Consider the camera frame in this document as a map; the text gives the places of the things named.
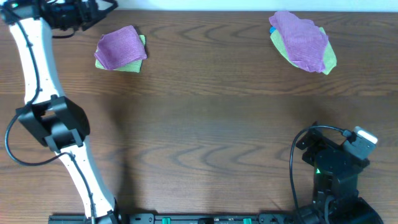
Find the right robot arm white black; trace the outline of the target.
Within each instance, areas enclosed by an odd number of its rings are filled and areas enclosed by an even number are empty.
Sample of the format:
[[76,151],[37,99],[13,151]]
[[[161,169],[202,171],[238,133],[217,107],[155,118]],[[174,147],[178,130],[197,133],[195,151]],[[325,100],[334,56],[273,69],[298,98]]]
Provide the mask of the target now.
[[303,151],[302,160],[313,166],[312,202],[296,206],[294,223],[382,223],[382,218],[362,197],[358,175],[370,161],[377,137],[357,126],[352,131],[337,128],[344,141],[333,142],[323,135],[323,125],[313,123],[301,130],[292,149]]

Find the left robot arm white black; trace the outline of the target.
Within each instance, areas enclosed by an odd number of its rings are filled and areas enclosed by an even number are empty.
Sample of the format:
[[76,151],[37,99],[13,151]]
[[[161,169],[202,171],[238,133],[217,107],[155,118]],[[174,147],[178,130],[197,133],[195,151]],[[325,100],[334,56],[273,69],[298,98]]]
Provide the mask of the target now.
[[[65,96],[52,50],[54,29],[87,30],[118,6],[100,9],[95,0],[1,1],[1,19],[16,41],[25,80],[25,105],[16,109],[4,137],[6,152],[16,163],[38,167],[57,159],[67,168],[83,201],[82,215],[51,215],[49,223],[122,223],[114,195],[103,182],[90,149],[90,124],[84,110]],[[15,122],[55,156],[42,162],[18,159],[9,147]]]

